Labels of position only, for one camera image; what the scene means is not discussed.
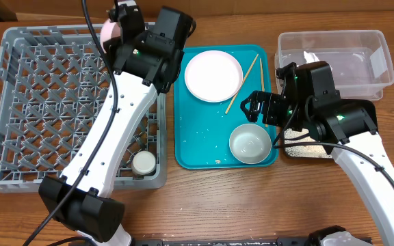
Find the small white plate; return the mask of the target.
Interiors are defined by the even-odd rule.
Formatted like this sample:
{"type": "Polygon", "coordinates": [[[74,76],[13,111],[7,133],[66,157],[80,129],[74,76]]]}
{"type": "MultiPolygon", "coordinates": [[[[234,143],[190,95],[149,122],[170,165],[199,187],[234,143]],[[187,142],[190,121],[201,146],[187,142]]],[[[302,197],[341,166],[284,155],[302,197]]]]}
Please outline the small white plate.
{"type": "Polygon", "coordinates": [[[99,39],[104,53],[107,52],[105,49],[105,43],[114,38],[120,38],[120,37],[121,37],[121,30],[120,27],[118,26],[118,23],[111,22],[111,20],[108,18],[103,23],[103,26],[101,27],[100,39],[99,39]]]}

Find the grey bowl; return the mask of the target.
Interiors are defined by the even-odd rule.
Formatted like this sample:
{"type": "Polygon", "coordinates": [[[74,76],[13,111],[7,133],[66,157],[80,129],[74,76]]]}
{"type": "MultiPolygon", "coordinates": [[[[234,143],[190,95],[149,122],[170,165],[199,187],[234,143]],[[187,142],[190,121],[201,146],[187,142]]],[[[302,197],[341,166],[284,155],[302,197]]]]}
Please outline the grey bowl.
{"type": "Polygon", "coordinates": [[[269,133],[256,124],[242,124],[229,137],[232,155],[241,163],[255,165],[264,161],[272,151],[269,133]]]}

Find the pile of rice grains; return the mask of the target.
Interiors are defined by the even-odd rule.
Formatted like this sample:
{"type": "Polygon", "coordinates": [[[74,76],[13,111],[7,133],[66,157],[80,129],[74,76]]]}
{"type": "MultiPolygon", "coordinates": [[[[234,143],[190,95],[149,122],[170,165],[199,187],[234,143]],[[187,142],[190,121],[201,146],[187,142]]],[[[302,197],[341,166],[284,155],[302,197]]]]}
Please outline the pile of rice grains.
{"type": "MultiPolygon", "coordinates": [[[[283,144],[294,144],[298,142],[313,142],[314,139],[309,137],[309,131],[307,129],[302,129],[299,131],[293,131],[292,129],[287,129],[283,137],[283,144]]],[[[284,152],[287,156],[292,158],[313,158],[313,159],[331,159],[329,154],[322,146],[296,146],[285,148],[284,152]]]]}

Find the white and red wrapper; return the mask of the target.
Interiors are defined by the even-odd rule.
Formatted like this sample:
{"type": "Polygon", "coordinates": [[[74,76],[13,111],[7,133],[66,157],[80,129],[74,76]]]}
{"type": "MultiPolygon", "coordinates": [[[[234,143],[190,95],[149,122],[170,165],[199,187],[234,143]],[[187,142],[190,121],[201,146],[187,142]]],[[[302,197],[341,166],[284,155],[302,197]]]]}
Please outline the white and red wrapper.
{"type": "Polygon", "coordinates": [[[320,61],[318,56],[316,56],[316,54],[313,53],[313,52],[306,52],[306,51],[304,51],[303,55],[304,55],[304,59],[305,59],[307,64],[320,61]]]}

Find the white cup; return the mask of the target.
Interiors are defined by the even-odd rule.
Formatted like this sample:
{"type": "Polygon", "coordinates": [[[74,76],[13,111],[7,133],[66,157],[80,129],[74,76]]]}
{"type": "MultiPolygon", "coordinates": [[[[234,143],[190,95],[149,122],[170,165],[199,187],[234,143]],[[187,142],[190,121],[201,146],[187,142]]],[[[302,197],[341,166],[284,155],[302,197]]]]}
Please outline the white cup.
{"type": "Polygon", "coordinates": [[[156,172],[157,160],[149,151],[138,152],[132,160],[131,169],[136,176],[152,176],[156,172]]]}

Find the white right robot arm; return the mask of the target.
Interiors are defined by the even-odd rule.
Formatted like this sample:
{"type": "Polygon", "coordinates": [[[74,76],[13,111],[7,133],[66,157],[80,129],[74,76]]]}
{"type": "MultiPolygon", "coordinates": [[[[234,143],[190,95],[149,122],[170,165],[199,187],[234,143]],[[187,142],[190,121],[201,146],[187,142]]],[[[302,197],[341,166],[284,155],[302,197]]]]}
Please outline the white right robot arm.
{"type": "Polygon", "coordinates": [[[277,68],[282,94],[254,91],[240,104],[249,122],[306,129],[355,186],[384,245],[394,245],[394,167],[378,131],[376,108],[369,100],[342,99],[330,65],[316,61],[277,68]]]}

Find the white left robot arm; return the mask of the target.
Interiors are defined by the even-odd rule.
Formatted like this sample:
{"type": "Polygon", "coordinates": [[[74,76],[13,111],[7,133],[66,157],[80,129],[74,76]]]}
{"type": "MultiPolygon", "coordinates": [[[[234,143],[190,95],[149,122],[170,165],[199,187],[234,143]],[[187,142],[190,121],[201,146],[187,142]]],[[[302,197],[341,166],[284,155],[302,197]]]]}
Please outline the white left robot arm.
{"type": "Polygon", "coordinates": [[[144,114],[177,80],[183,49],[196,28],[188,14],[162,7],[147,27],[134,1],[116,1],[93,41],[111,82],[107,97],[76,156],[38,192],[56,220],[86,245],[130,245],[124,205],[111,198],[125,150],[144,114]]]}

